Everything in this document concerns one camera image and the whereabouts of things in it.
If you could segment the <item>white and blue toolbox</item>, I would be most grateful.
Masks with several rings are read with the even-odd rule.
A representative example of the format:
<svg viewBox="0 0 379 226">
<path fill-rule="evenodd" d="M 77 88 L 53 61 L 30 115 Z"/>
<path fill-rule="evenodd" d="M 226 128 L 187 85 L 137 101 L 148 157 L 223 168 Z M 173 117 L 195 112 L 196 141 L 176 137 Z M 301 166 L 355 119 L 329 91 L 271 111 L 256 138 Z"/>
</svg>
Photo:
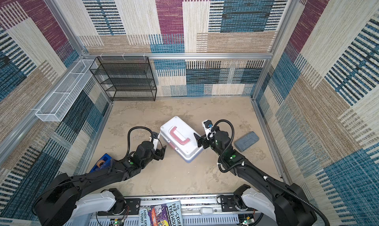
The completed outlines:
<svg viewBox="0 0 379 226">
<path fill-rule="evenodd" d="M 187 163 L 192 162 L 202 151 L 194 135 L 198 133 L 178 116 L 162 125 L 160 134 Z"/>
</svg>

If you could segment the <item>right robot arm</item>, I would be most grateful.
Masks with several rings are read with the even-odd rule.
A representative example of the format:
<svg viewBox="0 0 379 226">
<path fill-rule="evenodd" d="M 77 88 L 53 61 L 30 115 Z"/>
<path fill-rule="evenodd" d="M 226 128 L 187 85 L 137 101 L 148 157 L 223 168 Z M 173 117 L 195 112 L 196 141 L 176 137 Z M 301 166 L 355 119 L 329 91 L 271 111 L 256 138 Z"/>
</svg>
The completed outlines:
<svg viewBox="0 0 379 226">
<path fill-rule="evenodd" d="M 271 177 L 232 147 L 235 129 L 230 121 L 218 120 L 213 124 L 205 120 L 202 126 L 205 134 L 195 135 L 198 147 L 211 148 L 217 153 L 217 166 L 222 173 L 231 172 L 257 189 L 255 193 L 249 193 L 248 187 L 241 187 L 241 191 L 235 192 L 235 200 L 242 203 L 240 210 L 256 209 L 279 226 L 312 226 L 318 218 L 324 225 L 330 225 L 299 185 L 288 185 Z"/>
</svg>

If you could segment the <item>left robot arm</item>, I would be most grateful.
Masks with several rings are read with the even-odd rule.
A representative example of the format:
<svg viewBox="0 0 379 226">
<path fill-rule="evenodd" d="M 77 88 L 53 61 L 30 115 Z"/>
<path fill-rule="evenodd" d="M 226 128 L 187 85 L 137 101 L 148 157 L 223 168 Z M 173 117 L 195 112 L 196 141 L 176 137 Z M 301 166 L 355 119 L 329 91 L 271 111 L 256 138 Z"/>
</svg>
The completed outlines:
<svg viewBox="0 0 379 226">
<path fill-rule="evenodd" d="M 106 168 L 72 177 L 66 173 L 58 175 L 32 206 L 32 213 L 40 224 L 62 226 L 70 219 L 97 211 L 123 214 L 126 211 L 124 197 L 117 189 L 98 194 L 93 194 L 93 191 L 136 176 L 153 159 L 162 160 L 166 147 L 158 149 L 159 134 L 150 134 L 150 141 L 143 141 L 136 151 L 128 151 L 123 159 Z"/>
</svg>

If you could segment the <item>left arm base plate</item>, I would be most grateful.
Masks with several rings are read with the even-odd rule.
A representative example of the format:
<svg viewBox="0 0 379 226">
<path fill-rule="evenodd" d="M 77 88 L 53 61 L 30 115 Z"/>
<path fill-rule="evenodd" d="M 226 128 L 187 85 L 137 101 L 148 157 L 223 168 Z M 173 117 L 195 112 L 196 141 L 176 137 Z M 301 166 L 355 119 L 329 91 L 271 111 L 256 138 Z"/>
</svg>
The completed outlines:
<svg viewBox="0 0 379 226">
<path fill-rule="evenodd" d="M 98 216 L 123 216 L 123 215 L 138 215 L 140 211 L 140 198 L 125 198 L 124 204 L 121 207 L 120 213 L 114 213 L 112 210 L 100 211 L 97 213 Z"/>
</svg>

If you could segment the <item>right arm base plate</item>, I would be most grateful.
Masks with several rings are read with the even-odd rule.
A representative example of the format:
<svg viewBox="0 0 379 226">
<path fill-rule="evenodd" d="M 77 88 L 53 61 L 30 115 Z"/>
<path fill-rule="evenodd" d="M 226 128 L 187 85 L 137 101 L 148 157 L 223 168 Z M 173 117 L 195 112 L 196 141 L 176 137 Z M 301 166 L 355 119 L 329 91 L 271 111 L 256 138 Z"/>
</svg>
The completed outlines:
<svg viewBox="0 0 379 226">
<path fill-rule="evenodd" d="M 256 209 L 247 207 L 241 196 L 221 194 L 216 198 L 223 212 L 254 212 Z"/>
</svg>

